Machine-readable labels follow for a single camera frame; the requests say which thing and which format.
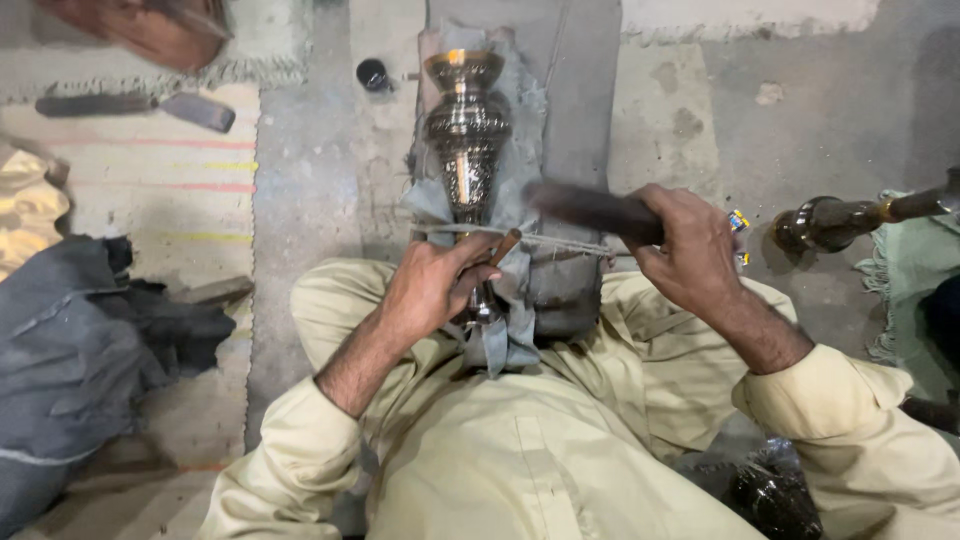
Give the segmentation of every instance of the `beige shalwar kameez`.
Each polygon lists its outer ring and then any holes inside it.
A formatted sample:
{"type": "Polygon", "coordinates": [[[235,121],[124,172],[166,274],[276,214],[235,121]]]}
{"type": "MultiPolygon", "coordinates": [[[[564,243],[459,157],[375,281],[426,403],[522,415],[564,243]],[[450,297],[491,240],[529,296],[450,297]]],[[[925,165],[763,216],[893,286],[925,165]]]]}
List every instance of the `beige shalwar kameez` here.
{"type": "MultiPolygon", "coordinates": [[[[390,264],[334,259],[291,295],[313,366],[379,303],[390,264]]],[[[795,319],[790,301],[744,282],[795,319]]],[[[897,409],[902,371],[818,345],[755,376],[639,273],[604,279],[601,319],[523,374],[465,372],[441,331],[400,361],[360,422],[311,379],[218,478],[199,538],[339,538],[325,521],[366,437],[380,458],[370,539],[762,538],[664,463],[705,449],[734,407],[794,440],[829,538],[960,538],[960,461],[897,409]]]]}

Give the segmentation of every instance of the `hand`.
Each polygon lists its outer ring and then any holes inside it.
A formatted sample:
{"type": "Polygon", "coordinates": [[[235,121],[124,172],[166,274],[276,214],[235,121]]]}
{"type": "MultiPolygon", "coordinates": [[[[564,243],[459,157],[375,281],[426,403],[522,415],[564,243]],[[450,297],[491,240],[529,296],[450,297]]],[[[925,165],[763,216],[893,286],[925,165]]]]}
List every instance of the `hand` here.
{"type": "Polygon", "coordinates": [[[733,234],[723,210],[687,189],[647,184],[631,196],[663,221],[665,241],[654,246],[624,243],[643,275],[677,306],[708,320],[745,291],[733,266],[733,234]]]}
{"type": "Polygon", "coordinates": [[[502,276],[490,259],[502,234],[471,233],[452,248],[411,242],[379,306],[380,327],[404,350],[464,310],[473,287],[502,276]]]}

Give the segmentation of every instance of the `dark brown hookah part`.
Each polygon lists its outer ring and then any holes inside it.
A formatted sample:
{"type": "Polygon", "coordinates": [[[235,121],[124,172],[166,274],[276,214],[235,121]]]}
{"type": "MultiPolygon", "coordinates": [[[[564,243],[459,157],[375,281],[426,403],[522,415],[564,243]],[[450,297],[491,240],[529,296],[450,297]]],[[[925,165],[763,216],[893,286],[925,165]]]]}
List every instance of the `dark brown hookah part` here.
{"type": "Polygon", "coordinates": [[[836,253],[884,223],[958,211],[960,167],[952,167],[947,171],[947,184],[942,187],[879,203],[814,197],[799,209],[777,216],[771,232],[777,245],[787,253],[836,253]]]}

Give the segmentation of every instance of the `man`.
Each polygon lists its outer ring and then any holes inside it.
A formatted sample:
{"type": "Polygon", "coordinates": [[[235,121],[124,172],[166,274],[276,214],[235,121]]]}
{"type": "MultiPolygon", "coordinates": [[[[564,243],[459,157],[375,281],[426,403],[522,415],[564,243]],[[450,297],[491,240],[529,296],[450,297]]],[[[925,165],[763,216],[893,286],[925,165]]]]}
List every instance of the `man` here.
{"type": "Polygon", "coordinates": [[[325,520],[366,437],[369,538],[762,538],[662,463],[703,450],[734,405],[794,441],[829,538],[960,537],[960,462],[897,409],[909,376],[797,331],[787,299],[738,279],[720,210],[637,195],[664,246],[631,246],[642,275],[605,278],[591,335],[521,374],[465,370],[437,331],[501,278],[482,263],[495,235],[304,276],[291,304],[318,375],[220,475],[199,537],[339,538],[325,520]]]}

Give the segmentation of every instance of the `engraved metal vase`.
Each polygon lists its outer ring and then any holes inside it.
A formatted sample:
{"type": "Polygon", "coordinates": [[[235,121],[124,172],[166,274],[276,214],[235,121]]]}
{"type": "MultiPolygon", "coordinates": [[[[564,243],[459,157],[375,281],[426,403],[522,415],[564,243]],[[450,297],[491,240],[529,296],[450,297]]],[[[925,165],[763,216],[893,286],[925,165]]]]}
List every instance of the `engraved metal vase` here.
{"type": "MultiPolygon", "coordinates": [[[[424,127],[440,159],[453,217],[457,223],[482,225],[500,148],[510,136],[508,107],[490,94],[503,59],[486,51],[455,49],[430,57],[423,67],[441,92],[441,102],[427,115],[424,127]]],[[[467,316],[481,324],[503,317],[489,283],[473,290],[467,316]]]]}

